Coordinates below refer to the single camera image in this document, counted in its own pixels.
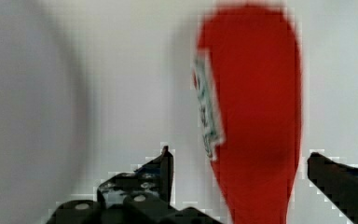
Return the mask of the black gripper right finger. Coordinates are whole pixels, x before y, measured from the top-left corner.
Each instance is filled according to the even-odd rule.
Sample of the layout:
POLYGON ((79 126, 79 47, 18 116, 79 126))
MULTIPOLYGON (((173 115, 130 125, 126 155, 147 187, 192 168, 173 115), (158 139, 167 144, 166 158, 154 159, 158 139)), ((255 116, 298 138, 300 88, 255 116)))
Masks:
POLYGON ((358 224, 358 168, 334 162, 312 152, 307 159, 308 179, 353 224, 358 224))

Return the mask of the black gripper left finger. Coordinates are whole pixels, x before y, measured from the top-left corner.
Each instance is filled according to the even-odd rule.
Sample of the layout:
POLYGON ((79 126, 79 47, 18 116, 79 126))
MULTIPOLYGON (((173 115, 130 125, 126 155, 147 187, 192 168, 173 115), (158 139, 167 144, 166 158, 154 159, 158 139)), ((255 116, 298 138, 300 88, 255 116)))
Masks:
POLYGON ((173 154, 164 146, 159 156, 130 173, 119 173, 97 188, 102 208, 122 205, 132 193, 150 193, 169 203, 172 195, 173 154))

